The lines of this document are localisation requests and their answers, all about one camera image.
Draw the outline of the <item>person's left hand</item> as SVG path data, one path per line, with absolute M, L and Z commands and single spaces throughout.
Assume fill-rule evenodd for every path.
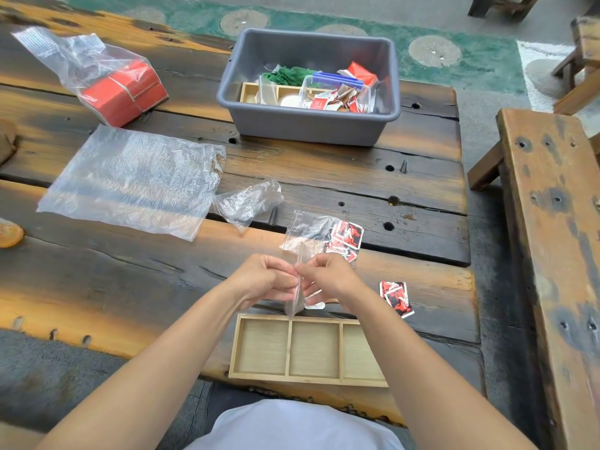
M 286 302 L 295 299 L 299 275 L 266 269 L 265 257 L 273 256 L 252 254 L 224 281 L 239 310 L 249 309 L 263 300 Z

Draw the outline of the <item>small clear zip bag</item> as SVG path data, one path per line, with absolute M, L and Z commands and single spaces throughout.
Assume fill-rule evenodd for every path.
M 297 256 L 294 266 L 297 263 L 306 263 L 314 256 L 324 253 L 327 232 L 339 220 L 343 219 L 296 211 L 281 248 Z M 355 264 L 350 265 L 355 271 Z M 304 310 L 305 297 L 301 289 L 302 277 L 300 275 L 299 279 L 300 284 L 295 299 L 285 302 L 286 314 L 289 318 Z

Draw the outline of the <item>person's right forearm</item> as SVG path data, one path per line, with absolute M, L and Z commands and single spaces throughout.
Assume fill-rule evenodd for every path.
M 378 294 L 350 286 L 333 295 L 359 320 L 420 450 L 537 450 Z

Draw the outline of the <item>pile of red black cards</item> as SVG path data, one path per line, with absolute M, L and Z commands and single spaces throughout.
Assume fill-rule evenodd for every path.
M 348 263 L 355 263 L 364 236 L 364 228 L 353 222 L 339 220 L 328 230 L 323 251 L 339 254 Z

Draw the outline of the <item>crumpled small clear plastic bag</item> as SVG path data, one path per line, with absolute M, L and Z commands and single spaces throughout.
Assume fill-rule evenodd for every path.
M 238 234 L 243 234 L 256 216 L 271 212 L 283 201 L 281 184 L 275 180 L 263 181 L 239 191 L 212 197 L 216 212 L 231 224 Z

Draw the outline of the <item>grey plastic bin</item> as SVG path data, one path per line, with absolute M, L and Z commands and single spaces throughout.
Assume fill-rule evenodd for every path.
M 265 65 L 297 66 L 333 73 L 352 62 L 377 75 L 374 112 L 356 114 L 241 102 L 242 84 Z M 216 96 L 241 135 L 310 143 L 374 146 L 401 113 L 394 43 L 385 37 L 247 29 L 238 37 Z

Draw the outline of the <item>person's dark trousers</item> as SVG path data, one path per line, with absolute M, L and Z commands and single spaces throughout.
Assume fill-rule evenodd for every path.
M 185 446 L 196 439 L 208 434 L 217 418 L 229 409 L 246 406 L 260 400 L 282 399 L 273 392 L 257 387 L 238 388 L 223 382 L 198 380 L 192 387 L 191 393 L 198 397 L 193 408 L 190 429 Z

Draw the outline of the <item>person's white shirt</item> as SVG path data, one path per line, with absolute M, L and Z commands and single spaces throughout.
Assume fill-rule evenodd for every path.
M 184 450 L 405 450 L 390 429 L 329 406 L 261 400 L 223 412 Z

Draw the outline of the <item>heap of torn card wrappers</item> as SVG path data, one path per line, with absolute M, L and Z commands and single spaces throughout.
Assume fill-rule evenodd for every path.
M 307 109 L 329 112 L 372 113 L 371 89 L 342 84 L 339 87 L 326 89 L 327 92 L 316 95 Z

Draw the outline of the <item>large flat clear plastic bag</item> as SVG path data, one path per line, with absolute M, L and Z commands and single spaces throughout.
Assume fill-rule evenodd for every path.
M 37 212 L 192 242 L 221 181 L 226 148 L 99 125 Z

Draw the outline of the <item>light wooden tray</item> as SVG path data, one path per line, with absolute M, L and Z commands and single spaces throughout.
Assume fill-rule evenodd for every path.
M 267 103 L 271 104 L 276 100 L 279 105 L 280 98 L 285 94 L 298 94 L 302 98 L 302 108 L 307 108 L 311 105 L 311 101 L 316 95 L 327 92 L 326 89 L 308 87 L 292 87 L 276 85 L 274 83 L 264 84 L 262 87 L 259 82 L 244 82 L 242 84 L 241 95 L 239 101 L 248 104 L 262 104 L 262 90 L 266 90 Z

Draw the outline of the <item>small red box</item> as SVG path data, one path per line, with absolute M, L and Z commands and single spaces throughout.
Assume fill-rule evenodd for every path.
M 364 68 L 362 65 L 352 62 L 346 71 L 357 80 L 360 80 L 364 83 L 364 85 L 373 88 L 379 84 L 378 76 L 368 69 Z

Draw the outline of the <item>weathered wooden bench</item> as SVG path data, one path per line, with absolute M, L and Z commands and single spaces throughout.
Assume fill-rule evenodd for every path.
M 503 108 L 467 174 L 503 187 L 516 284 L 535 319 L 555 450 L 600 450 L 600 167 L 581 121 Z

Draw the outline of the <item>bundle of red boxes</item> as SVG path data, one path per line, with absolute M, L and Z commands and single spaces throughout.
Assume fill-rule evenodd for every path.
M 169 95 L 149 63 L 131 60 L 83 90 L 79 98 L 103 124 L 122 128 Z

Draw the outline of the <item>dark wooden stool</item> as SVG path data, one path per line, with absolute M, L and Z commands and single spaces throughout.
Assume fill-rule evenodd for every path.
M 513 20 L 523 21 L 533 9 L 538 0 L 473 0 L 468 15 L 475 18 L 484 18 L 490 9 L 498 9 L 509 14 Z

